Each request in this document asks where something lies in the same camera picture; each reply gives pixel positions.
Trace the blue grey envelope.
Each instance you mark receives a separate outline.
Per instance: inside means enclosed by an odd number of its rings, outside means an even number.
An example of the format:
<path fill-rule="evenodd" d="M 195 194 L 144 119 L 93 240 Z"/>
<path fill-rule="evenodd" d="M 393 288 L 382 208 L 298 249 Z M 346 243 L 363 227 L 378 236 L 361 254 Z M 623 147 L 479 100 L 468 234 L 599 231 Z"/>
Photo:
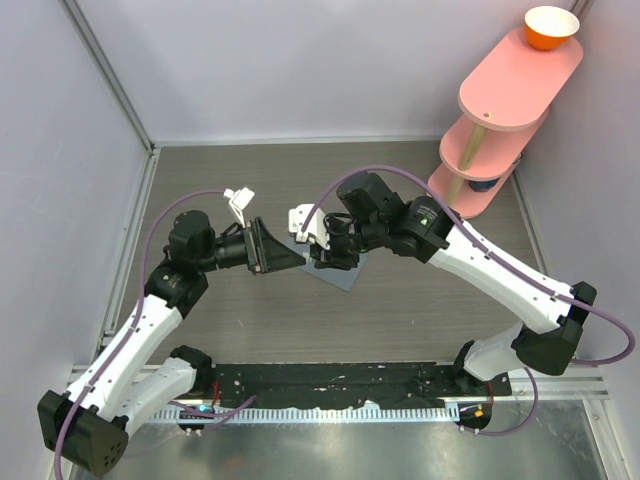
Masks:
<path fill-rule="evenodd" d="M 286 239 L 284 244 L 306 259 L 306 264 L 299 267 L 300 271 L 346 292 L 349 292 L 353 288 L 367 261 L 367 255 L 360 254 L 358 266 L 354 269 L 317 269 L 310 257 L 310 246 L 308 244 L 295 243 L 292 238 Z"/>

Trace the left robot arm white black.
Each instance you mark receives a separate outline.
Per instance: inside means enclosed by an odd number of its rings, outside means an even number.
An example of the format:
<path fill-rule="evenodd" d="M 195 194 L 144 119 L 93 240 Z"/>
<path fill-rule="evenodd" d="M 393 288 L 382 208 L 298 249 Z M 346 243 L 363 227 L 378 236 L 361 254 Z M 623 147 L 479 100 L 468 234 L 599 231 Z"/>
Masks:
<path fill-rule="evenodd" d="M 210 356 L 179 347 L 139 387 L 132 382 L 159 344 L 176 329 L 208 288 L 207 273 L 245 267 L 254 275 L 304 265 L 302 255 L 274 238 L 261 218 L 215 234 L 208 216 L 176 217 L 162 262 L 143 278 L 142 298 L 128 320 L 84 374 L 62 393 L 47 391 L 37 404 L 44 445 L 96 477 L 109 473 L 130 437 L 163 405 L 215 380 Z"/>

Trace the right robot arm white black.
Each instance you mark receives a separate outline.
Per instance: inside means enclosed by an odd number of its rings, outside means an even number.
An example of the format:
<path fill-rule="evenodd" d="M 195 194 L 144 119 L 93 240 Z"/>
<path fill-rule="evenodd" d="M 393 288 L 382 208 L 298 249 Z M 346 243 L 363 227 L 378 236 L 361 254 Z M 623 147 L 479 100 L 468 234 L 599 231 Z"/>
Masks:
<path fill-rule="evenodd" d="M 458 276 L 518 317 L 510 329 L 462 347 L 453 367 L 460 388 L 523 367 L 550 376 L 565 372 L 597 295 L 591 285 L 546 277 L 480 236 L 458 214 L 447 213 L 434 198 L 403 201 L 376 173 L 346 178 L 337 195 L 343 213 L 324 214 L 301 204 L 288 214 L 290 235 L 309 245 L 316 268 L 348 271 L 361 255 L 387 248 Z"/>

